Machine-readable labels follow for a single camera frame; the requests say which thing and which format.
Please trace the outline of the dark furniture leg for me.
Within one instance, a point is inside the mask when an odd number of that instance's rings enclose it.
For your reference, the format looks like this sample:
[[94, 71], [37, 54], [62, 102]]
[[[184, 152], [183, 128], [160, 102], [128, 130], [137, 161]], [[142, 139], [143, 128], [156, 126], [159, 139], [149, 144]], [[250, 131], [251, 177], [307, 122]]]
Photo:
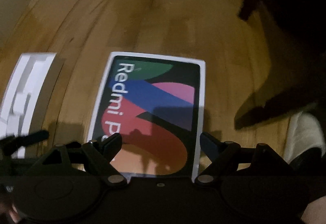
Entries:
[[265, 102], [265, 105], [256, 106], [244, 114], [236, 114], [234, 128], [241, 130], [258, 124], [269, 124], [316, 106], [322, 97], [320, 93], [298, 90], [296, 88], [283, 91]]

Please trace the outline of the Redmi Pad box lid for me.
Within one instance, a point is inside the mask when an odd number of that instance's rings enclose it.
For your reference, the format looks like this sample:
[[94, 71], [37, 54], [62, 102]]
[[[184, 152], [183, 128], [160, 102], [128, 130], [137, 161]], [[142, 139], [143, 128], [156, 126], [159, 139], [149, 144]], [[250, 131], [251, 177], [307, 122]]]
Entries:
[[206, 63], [136, 52], [112, 52], [103, 72], [89, 140], [119, 133], [110, 165], [132, 177], [195, 179], [203, 130]]

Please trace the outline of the white open box tray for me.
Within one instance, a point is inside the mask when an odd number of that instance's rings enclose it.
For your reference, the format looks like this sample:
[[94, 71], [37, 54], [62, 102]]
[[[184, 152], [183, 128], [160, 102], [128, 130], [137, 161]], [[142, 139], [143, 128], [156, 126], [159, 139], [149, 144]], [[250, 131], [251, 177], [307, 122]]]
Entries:
[[1, 103], [1, 139], [40, 131], [63, 60], [56, 53], [23, 53]]

